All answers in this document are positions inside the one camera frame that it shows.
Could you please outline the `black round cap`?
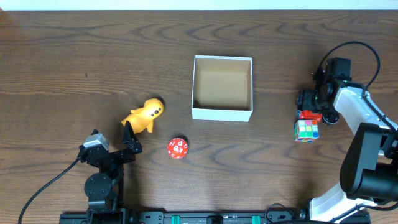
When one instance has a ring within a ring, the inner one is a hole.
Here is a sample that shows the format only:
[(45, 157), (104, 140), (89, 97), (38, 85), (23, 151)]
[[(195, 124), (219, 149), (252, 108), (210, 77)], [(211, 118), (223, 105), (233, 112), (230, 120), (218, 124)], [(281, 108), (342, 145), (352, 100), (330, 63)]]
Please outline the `black round cap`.
[(338, 114), (324, 114), (322, 117), (322, 121), (327, 125), (334, 125), (338, 122), (338, 120)]

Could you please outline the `orange rubber duck toy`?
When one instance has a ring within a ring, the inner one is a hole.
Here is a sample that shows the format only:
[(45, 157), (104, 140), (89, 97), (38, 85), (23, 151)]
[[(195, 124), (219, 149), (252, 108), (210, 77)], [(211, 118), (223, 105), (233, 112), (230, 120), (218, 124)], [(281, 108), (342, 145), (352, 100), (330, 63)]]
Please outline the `orange rubber duck toy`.
[(158, 118), (163, 111), (163, 103), (157, 98), (151, 98), (145, 101), (143, 107), (131, 110), (131, 114), (122, 120), (121, 123), (125, 126), (127, 122), (130, 122), (135, 134), (141, 133), (145, 129), (149, 133), (152, 133), (154, 130), (154, 120)]

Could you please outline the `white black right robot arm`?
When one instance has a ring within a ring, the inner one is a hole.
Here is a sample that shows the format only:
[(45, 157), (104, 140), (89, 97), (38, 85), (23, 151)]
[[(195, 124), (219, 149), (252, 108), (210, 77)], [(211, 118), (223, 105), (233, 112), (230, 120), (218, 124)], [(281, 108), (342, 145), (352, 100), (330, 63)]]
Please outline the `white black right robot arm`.
[(376, 106), (366, 86), (352, 81), (350, 70), (349, 59), (329, 59), (313, 75), (315, 87), (297, 99), (298, 110), (320, 114), (326, 124), (343, 117), (354, 135), (338, 184), (311, 199), (302, 219), (339, 223), (364, 209), (397, 208), (397, 124)]

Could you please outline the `white cardboard box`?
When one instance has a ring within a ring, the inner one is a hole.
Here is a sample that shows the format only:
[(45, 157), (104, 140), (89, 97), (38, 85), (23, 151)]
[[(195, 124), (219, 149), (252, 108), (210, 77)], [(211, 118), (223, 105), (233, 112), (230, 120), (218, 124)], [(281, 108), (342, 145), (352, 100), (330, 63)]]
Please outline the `white cardboard box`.
[(251, 57), (196, 55), (192, 118), (248, 122), (253, 112)]

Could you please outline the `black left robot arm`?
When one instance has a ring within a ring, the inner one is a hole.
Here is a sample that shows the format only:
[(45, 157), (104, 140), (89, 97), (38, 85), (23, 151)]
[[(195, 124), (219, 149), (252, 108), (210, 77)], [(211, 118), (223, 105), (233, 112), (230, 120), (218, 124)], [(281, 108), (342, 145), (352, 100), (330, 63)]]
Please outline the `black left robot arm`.
[(124, 125), (123, 144), (125, 149), (109, 152), (109, 141), (95, 129), (79, 146), (79, 161), (99, 169), (84, 186), (88, 223), (137, 223), (135, 214), (124, 208), (124, 165), (136, 160), (142, 145), (128, 121)]

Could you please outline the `red polyhedral die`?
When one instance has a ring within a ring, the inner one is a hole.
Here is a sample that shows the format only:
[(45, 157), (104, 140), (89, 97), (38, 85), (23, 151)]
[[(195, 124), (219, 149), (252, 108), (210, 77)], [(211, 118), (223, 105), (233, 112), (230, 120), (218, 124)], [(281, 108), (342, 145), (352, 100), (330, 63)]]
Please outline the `red polyhedral die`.
[(188, 154), (188, 143), (182, 138), (173, 138), (169, 141), (167, 152), (173, 159), (184, 158)]

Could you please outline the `red grey toy truck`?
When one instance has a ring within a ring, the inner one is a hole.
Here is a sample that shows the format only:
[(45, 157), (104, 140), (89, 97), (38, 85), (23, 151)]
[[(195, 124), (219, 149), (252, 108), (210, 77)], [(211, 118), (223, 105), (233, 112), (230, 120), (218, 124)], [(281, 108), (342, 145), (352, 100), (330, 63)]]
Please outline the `red grey toy truck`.
[(322, 114), (314, 113), (310, 110), (303, 110), (303, 111), (298, 110), (297, 117), (298, 119), (302, 120), (316, 120), (317, 122), (322, 121)]

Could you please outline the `multicolour puzzle cube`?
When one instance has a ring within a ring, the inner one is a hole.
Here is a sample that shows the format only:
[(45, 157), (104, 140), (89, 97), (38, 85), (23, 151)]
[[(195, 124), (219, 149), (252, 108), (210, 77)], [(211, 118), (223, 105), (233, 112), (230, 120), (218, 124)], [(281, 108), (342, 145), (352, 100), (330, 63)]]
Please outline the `multicolour puzzle cube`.
[(296, 142), (314, 142), (320, 137), (316, 120), (300, 119), (294, 124)]

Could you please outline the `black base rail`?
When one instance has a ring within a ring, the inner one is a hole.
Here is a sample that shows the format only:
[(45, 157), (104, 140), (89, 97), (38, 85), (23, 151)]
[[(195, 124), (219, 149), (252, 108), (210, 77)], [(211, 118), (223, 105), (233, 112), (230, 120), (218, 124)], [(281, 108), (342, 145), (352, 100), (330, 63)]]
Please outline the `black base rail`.
[(64, 213), (60, 224), (267, 224), (267, 223), (316, 223), (307, 218), (296, 218), (285, 210), (243, 213), (170, 213), (123, 210), (118, 213)]

